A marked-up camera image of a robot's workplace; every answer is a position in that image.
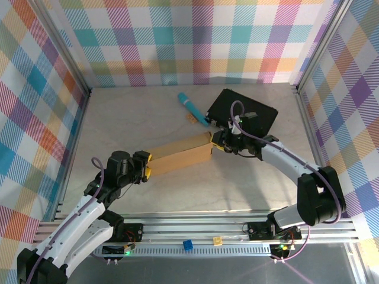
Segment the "cardboard box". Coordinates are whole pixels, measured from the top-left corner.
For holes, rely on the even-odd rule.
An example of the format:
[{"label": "cardboard box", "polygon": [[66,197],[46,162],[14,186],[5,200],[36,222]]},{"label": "cardboard box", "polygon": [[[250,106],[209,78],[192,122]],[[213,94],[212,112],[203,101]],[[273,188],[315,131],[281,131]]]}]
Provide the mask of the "cardboard box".
[{"label": "cardboard box", "polygon": [[183,169],[211,159],[213,145],[211,133],[206,132],[191,138],[146,150],[152,159],[147,166],[152,176]]}]

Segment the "plaid wall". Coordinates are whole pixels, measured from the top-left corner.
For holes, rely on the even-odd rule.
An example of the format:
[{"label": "plaid wall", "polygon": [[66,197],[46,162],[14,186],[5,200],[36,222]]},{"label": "plaid wall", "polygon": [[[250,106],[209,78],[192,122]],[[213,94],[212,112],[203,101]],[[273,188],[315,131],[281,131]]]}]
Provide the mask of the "plaid wall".
[{"label": "plaid wall", "polygon": [[324,2],[45,0],[95,87],[288,82]]},{"label": "plaid wall", "polygon": [[364,256],[379,267],[379,1],[353,2],[304,90],[323,158],[338,171],[347,213],[364,240]]},{"label": "plaid wall", "polygon": [[336,8],[338,7],[338,4],[340,3],[341,0],[333,0],[332,5],[329,7],[329,10],[321,24],[320,30],[317,33],[317,36],[314,38],[311,47],[308,49],[307,56],[303,61],[303,64],[301,64],[300,71],[297,73],[296,78],[294,82],[290,82],[291,84],[298,85],[302,75],[304,74],[304,71],[307,69],[308,63],[313,55],[313,53],[316,50],[317,45],[320,43],[320,40],[322,39],[327,25],[329,21],[332,19],[332,16],[334,12],[336,11]]},{"label": "plaid wall", "polygon": [[84,95],[27,0],[0,0],[0,283],[51,213]]}]

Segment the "small yellow object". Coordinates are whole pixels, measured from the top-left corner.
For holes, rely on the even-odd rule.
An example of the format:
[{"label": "small yellow object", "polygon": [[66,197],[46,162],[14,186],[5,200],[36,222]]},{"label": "small yellow object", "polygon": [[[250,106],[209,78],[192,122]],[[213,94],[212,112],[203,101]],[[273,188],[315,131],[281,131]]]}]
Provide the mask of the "small yellow object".
[{"label": "small yellow object", "polygon": [[190,121],[191,124],[195,124],[197,122],[196,117],[194,117],[192,114],[187,114],[185,117]]},{"label": "small yellow object", "polygon": [[212,136],[211,136],[210,143],[212,143],[213,146],[216,147],[217,149],[219,149],[219,150],[221,150],[222,152],[224,152],[224,147],[221,147],[221,146],[217,145],[216,143],[213,143],[212,140],[213,140],[213,134],[212,134]]},{"label": "small yellow object", "polygon": [[213,245],[214,246],[222,246],[223,245],[223,240],[221,237],[214,237],[213,238]]},{"label": "small yellow object", "polygon": [[149,179],[151,174],[152,174],[151,168],[147,167],[144,175],[146,176],[147,179]]}]

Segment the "colorful checkered backdrop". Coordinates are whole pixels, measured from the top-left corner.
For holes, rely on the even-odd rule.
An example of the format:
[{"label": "colorful checkered backdrop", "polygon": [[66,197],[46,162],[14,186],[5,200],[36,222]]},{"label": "colorful checkered backdrop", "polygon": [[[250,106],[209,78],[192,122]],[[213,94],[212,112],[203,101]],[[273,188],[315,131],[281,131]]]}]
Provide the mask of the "colorful checkered backdrop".
[{"label": "colorful checkered backdrop", "polygon": [[84,95],[27,0],[0,0],[0,283],[52,211]]},{"label": "colorful checkered backdrop", "polygon": [[323,158],[339,174],[365,257],[379,267],[379,1],[355,0],[304,88]]},{"label": "colorful checkered backdrop", "polygon": [[94,87],[288,82],[324,2],[45,0]]},{"label": "colorful checkered backdrop", "polygon": [[316,48],[319,45],[319,43],[320,43],[320,41],[321,41],[321,39],[322,39],[326,29],[327,29],[327,26],[328,26],[330,20],[332,19],[332,16],[334,15],[334,13],[338,7],[338,4],[340,2],[341,2],[341,0],[333,0],[333,4],[329,7],[329,10],[328,10],[328,12],[327,12],[322,24],[321,24],[320,30],[318,31],[317,36],[314,38],[312,45],[307,52],[307,56],[303,61],[303,64],[301,64],[300,71],[296,74],[296,78],[295,78],[294,82],[290,82],[291,84],[293,83],[294,85],[298,85],[302,75],[304,74],[305,70],[308,67],[309,61],[310,61],[313,53],[316,51]]}]

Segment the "blue marker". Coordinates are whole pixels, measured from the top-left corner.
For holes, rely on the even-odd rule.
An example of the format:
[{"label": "blue marker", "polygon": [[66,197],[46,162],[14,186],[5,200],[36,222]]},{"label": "blue marker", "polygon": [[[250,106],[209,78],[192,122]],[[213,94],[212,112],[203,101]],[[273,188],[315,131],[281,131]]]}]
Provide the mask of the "blue marker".
[{"label": "blue marker", "polygon": [[194,117],[196,117],[197,120],[199,120],[205,126],[209,126],[208,121],[205,120],[205,116],[194,106],[194,104],[184,93],[179,93],[178,99],[182,104],[184,104],[189,112],[192,113]]}]

